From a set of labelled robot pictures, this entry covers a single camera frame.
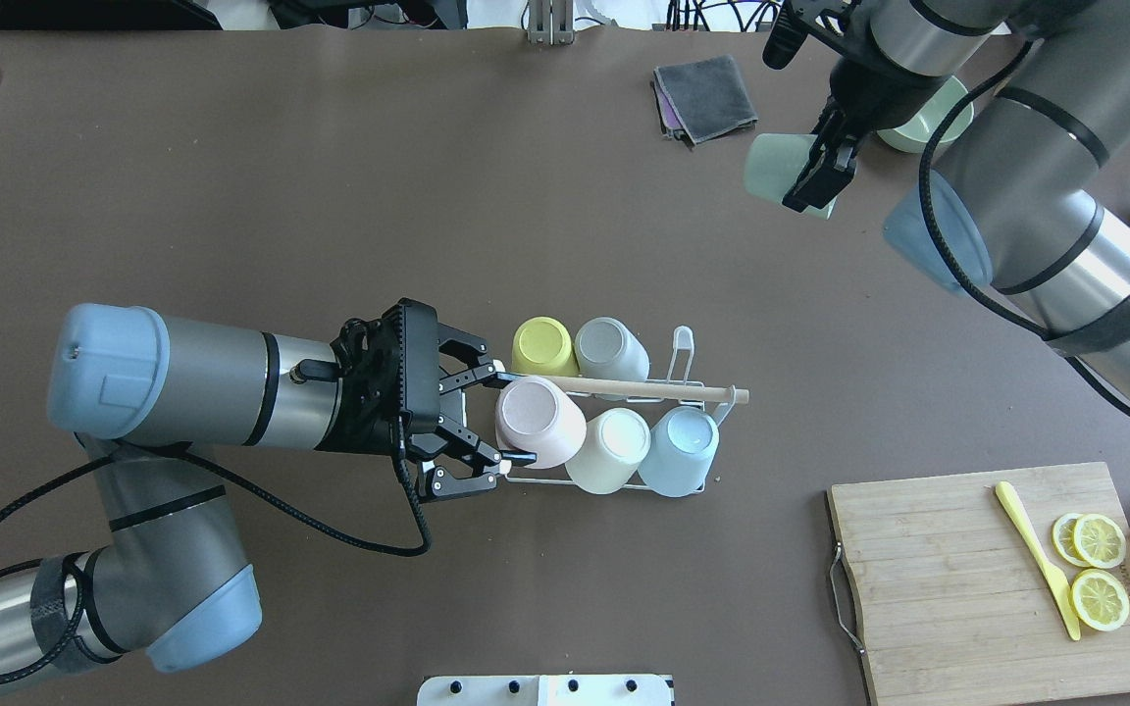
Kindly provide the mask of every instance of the lemon slice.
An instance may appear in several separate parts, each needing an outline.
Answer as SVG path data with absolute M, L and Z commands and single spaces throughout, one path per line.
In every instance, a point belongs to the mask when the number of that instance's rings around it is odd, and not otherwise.
M 1127 621 L 1130 603 L 1116 577 L 1101 568 L 1086 568 L 1071 584 L 1071 604 L 1089 628 L 1116 630 Z
M 1059 557 L 1067 559 L 1067 563 L 1070 563 L 1072 567 L 1088 568 L 1090 564 L 1080 559 L 1079 554 L 1075 550 L 1074 540 L 1075 520 L 1083 516 L 1079 513 L 1067 513 L 1053 523 L 1053 549 L 1058 549 Z
M 1095 568 L 1115 568 L 1127 557 L 1121 529 L 1110 517 L 1095 513 L 1075 520 L 1071 546 L 1081 559 Z

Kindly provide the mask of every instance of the yellow knife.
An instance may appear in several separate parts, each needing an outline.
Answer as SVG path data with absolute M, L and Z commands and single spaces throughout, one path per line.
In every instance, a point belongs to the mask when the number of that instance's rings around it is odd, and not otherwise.
M 1015 529 L 1023 537 L 1027 550 L 1036 558 L 1040 573 L 1044 574 L 1044 582 L 1053 593 L 1053 602 L 1058 603 L 1058 612 L 1062 613 L 1062 621 L 1067 624 L 1067 634 L 1071 639 L 1080 639 L 1080 617 L 1071 607 L 1071 584 L 1067 582 L 1067 574 L 1062 573 L 1062 568 L 1054 567 L 1049 557 L 1045 557 L 1044 549 L 1036 539 L 1036 531 L 1032 529 L 1031 518 L 1027 517 L 1027 509 L 1023 507 L 1023 500 L 1018 499 L 1015 487 L 1009 486 L 1008 481 L 1001 481 L 997 483 L 996 490 L 1000 506 L 1009 515 L 1009 522 L 1015 523 Z

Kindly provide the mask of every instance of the cutting board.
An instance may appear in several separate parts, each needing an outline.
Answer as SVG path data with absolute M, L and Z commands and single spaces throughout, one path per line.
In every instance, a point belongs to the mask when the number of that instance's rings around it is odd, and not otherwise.
M 1079 568 L 1050 537 L 1064 513 L 1130 529 L 1104 464 L 834 486 L 862 669 L 875 706 L 999 706 L 1130 692 L 1130 617 L 1109 634 L 1067 637 L 1035 560 L 992 487 L 1012 482 L 1050 559 Z M 1112 573 L 1130 598 L 1130 551 Z

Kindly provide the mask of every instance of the gray cloth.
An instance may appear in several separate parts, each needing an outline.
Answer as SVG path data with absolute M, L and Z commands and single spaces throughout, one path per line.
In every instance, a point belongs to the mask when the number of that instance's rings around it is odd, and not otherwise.
M 740 67 L 730 54 L 657 67 L 653 77 L 694 145 L 757 122 Z

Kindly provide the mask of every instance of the table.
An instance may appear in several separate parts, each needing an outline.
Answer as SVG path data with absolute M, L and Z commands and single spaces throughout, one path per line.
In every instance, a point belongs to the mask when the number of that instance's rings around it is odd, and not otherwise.
M 651 68 L 722 53 L 762 132 L 807 130 L 834 58 L 807 45 L 773 72 L 759 52 L 609 27 L 568 49 L 515 28 L 0 34 L 0 506 L 82 461 L 44 412 L 81 300 L 329 340 L 407 295 L 502 356 L 525 317 L 616 316 L 654 372 L 686 323 L 694 376 L 753 391 L 703 495 L 502 487 L 427 508 L 419 559 L 232 491 L 264 607 L 250 643 L 3 703 L 412 703 L 431 674 L 567 671 L 672 673 L 679 703 L 864 703 L 824 582 L 831 483 L 1104 460 L 1130 520 L 1130 421 L 884 244 L 914 157 L 875 145 L 818 220 L 741 191 L 750 133 L 660 137 Z M 1009 52 L 988 45 L 967 84 Z M 1130 218 L 1130 148 L 1094 190 Z M 347 531 L 412 539 L 384 460 L 219 459 Z M 106 541 L 82 481 L 1 529 L 0 567 Z

